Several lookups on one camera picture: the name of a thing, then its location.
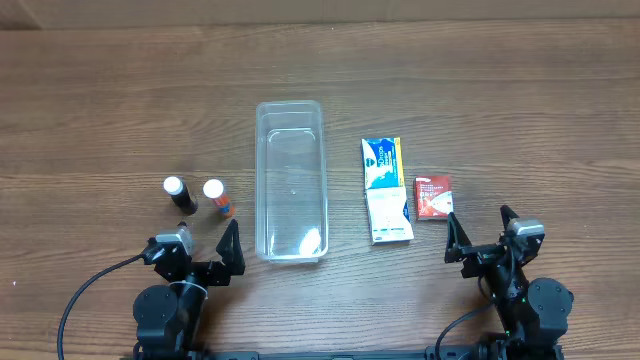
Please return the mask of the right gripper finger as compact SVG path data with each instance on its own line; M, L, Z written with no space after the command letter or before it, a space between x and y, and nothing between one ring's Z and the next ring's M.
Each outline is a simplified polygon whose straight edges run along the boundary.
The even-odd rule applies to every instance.
M508 229L509 227L509 223L513 220L513 219L518 219L519 216L516 214L516 212L514 210L512 210L508 205L502 205L500 207L500 214L501 214L501 220L502 220L502 224L505 230Z
M471 242L453 212L448 214L447 226L448 237L444 261L446 263L461 262L467 257Z

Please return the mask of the dark bottle white cap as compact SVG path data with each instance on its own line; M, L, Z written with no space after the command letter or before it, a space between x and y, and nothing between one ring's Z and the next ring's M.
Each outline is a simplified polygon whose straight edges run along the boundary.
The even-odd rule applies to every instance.
M165 178L163 189L183 214L190 216L197 212L197 202L191 197L186 184L181 178L176 176Z

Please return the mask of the orange Redoxon tube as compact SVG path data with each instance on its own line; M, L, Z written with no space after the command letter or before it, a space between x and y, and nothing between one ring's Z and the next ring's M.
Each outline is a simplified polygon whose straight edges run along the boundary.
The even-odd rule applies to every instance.
M224 184L220 180L207 180L203 185L203 193L214 203L222 217L231 218L234 215L235 208L226 193Z

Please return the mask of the red medicine box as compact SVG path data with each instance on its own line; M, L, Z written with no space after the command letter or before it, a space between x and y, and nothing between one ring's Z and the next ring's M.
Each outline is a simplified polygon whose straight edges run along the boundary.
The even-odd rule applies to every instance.
M416 177L414 198L418 220L445 220L454 211L449 176Z

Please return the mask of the clear plastic container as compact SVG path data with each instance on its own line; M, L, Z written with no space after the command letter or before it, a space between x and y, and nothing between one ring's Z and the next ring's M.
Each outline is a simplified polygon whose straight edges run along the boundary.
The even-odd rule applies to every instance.
M256 254L316 262L328 251L324 118L316 101L256 108Z

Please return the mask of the white medicine box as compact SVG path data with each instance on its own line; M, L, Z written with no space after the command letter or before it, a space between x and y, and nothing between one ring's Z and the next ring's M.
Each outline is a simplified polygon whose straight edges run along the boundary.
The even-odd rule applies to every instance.
M368 189L366 203L373 245L414 239L404 187Z

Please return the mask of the blue yellow cough drops box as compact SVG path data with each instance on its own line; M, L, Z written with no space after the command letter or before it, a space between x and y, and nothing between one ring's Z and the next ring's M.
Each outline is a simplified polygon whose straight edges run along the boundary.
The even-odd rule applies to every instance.
M404 168L399 137L361 140L364 188L404 187Z

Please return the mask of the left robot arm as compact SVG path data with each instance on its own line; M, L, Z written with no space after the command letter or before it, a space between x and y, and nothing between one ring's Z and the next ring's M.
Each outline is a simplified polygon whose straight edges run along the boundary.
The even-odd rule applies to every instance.
M192 248L192 234L181 222L176 230L150 238L142 251L144 263L152 265L167 283L146 288L134 301L136 359L210 357L195 349L194 342L208 289L227 286L232 277L245 272L238 222L229 223L216 246L219 261L197 262L192 259Z

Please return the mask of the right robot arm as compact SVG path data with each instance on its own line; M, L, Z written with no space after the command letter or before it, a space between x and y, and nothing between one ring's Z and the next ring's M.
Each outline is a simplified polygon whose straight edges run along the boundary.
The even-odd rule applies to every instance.
M487 303L450 323L439 335L433 355L443 359L453 349L442 347L444 337L457 325L491 308L503 331L483 335L463 347L462 359L562 359L558 340L568 330L574 295L552 278L529 281L523 268L535 259L545 237L537 219L519 217L509 206L500 208L503 231L494 244L471 243L454 213L448 214L444 261L463 264L461 275L478 280Z

